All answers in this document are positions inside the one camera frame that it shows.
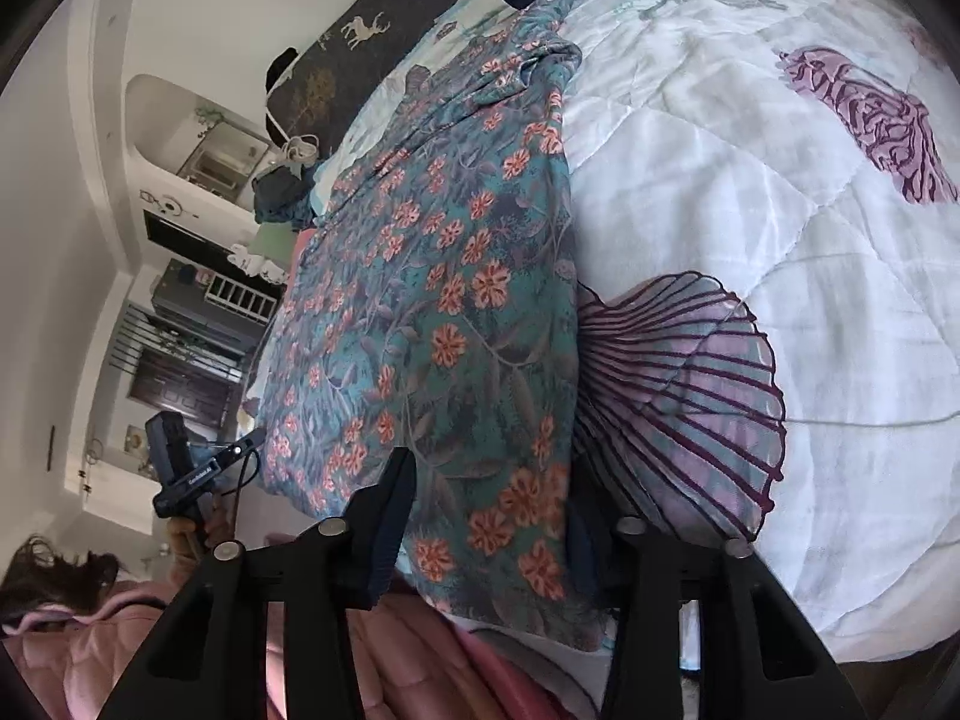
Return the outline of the person's left hand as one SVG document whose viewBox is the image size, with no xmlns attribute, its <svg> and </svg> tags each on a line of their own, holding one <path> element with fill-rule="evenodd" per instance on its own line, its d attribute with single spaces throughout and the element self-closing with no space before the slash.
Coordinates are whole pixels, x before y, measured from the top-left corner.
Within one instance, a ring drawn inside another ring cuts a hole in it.
<svg viewBox="0 0 960 720">
<path fill-rule="evenodd" d="M 206 550 L 214 550 L 218 544 L 235 538 L 228 500 L 221 494 L 212 494 L 205 504 L 208 511 L 200 517 L 200 523 L 184 517 L 171 517 L 166 522 L 167 541 L 176 561 L 200 561 Z"/>
</svg>

